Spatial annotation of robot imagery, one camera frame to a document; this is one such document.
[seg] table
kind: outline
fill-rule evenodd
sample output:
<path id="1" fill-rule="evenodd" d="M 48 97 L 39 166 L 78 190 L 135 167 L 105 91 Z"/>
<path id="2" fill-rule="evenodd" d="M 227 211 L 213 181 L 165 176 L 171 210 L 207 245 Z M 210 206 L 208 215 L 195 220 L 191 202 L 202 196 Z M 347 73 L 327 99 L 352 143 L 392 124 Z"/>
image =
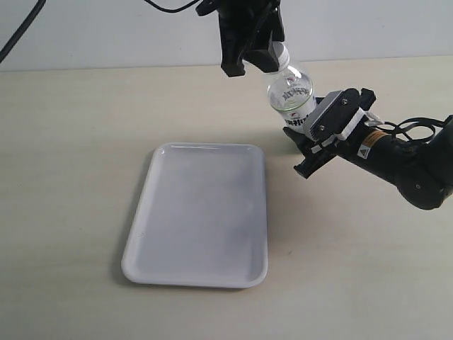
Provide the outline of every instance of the table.
<path id="1" fill-rule="evenodd" d="M 319 96 L 387 120 L 453 113 L 453 57 L 307 62 Z M 261 74 L 219 67 L 0 74 L 0 339 L 451 339 L 453 199 L 410 206 L 335 159 L 309 180 Z M 266 156 L 269 272 L 248 290 L 143 287 L 120 259 L 152 151 Z"/>

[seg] bottle cap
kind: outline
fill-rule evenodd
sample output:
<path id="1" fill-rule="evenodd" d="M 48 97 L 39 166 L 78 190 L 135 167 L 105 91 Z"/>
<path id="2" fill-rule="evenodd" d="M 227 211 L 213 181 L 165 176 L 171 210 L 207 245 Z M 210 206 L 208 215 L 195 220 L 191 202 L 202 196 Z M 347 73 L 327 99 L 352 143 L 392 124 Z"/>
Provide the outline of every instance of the bottle cap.
<path id="1" fill-rule="evenodd" d="M 278 71 L 282 71 L 283 69 L 286 69 L 289 65 L 289 51 L 286 48 L 285 44 L 280 41 L 274 41 L 273 42 L 273 47 L 275 54 L 277 55 L 278 58 Z"/>

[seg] warning sticker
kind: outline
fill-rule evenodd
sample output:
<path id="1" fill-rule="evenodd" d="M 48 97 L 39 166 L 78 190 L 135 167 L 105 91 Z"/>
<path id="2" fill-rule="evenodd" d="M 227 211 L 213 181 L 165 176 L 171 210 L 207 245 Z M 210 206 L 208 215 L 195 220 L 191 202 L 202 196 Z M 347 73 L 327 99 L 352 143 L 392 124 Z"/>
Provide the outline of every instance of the warning sticker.
<path id="1" fill-rule="evenodd" d="M 371 148 L 377 143 L 378 140 L 385 136 L 387 136 L 387 134 L 379 130 L 371 132 L 360 145 L 357 156 L 363 159 L 368 159 Z"/>

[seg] plastic tray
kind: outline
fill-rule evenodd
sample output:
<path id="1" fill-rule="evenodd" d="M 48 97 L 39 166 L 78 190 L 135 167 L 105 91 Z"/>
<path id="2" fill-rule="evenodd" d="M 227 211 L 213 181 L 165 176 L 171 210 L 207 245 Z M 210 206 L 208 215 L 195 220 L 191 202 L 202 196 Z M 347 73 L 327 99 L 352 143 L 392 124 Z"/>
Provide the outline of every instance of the plastic tray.
<path id="1" fill-rule="evenodd" d="M 172 143 L 151 161 L 122 270 L 135 283 L 249 288 L 268 270 L 262 151 Z"/>

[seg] water bottle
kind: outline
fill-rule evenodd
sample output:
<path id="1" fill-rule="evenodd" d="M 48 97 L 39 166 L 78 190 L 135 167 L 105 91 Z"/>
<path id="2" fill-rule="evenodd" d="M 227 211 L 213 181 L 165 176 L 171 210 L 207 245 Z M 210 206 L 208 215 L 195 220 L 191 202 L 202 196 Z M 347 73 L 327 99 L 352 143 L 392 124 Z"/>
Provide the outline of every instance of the water bottle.
<path id="1" fill-rule="evenodd" d="M 289 52 L 283 43 L 274 42 L 273 46 L 280 68 L 265 75 L 269 103 L 287 127 L 302 132 L 304 121 L 316 107 L 313 83 L 300 67 L 289 63 Z"/>

